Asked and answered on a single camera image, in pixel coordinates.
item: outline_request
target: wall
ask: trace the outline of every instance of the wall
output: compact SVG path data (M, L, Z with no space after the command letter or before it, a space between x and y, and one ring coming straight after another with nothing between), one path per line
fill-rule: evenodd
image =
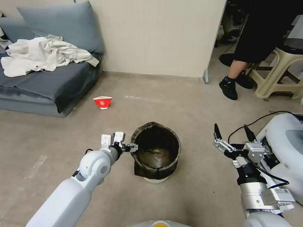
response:
M72 0L10 0L1 5L55 5ZM201 77L211 57L225 0L90 0L106 46L104 70Z

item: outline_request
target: floor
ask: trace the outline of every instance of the floor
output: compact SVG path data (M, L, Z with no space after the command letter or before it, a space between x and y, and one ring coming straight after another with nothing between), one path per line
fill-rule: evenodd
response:
M171 128L182 144L175 173L160 184L134 175L134 160L123 154L77 226L123 227L151 219L190 226L243 226L237 173L229 159L212 145L214 123L223 138L270 111L301 112L297 100L273 96L258 99L237 86L237 101L225 98L218 82L228 68L210 63L210 84L201 78L105 73L66 118L0 110L0 226L25 226L57 185L78 168L87 148L100 147L101 134L132 133L156 121ZM92 98L113 97L108 110ZM270 118L251 127L258 132ZM243 142L243 132L232 137ZM303 208L285 215L301 226Z

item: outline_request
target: red paper cup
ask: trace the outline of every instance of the red paper cup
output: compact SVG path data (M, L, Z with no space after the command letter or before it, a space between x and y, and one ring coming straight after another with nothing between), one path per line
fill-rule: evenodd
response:
M97 106L99 106L100 109L108 109L110 106L112 97L107 97L107 96L99 96L97 98L93 99Z

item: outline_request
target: black bag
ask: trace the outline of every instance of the black bag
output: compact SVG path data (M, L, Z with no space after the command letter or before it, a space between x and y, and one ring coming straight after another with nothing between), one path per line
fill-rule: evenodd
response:
M171 129L149 122L134 132L131 143L137 144L139 148L131 153L135 160L136 176L161 180L175 171L181 143Z

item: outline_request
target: beige plastic stool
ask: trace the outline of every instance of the beige plastic stool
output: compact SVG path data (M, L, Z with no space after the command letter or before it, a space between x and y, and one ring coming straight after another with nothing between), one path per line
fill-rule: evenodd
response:
M258 87L255 91L257 97L267 99L275 91L292 92L292 98L301 98L303 96L303 80L299 80L290 72L288 67L303 59L303 40L302 39L286 39L284 45L275 48L273 53L277 56L277 63L274 67L260 67L260 63L254 64L248 75L257 83ZM270 71L266 78L263 78L257 70ZM282 84L281 80L289 77L295 84Z

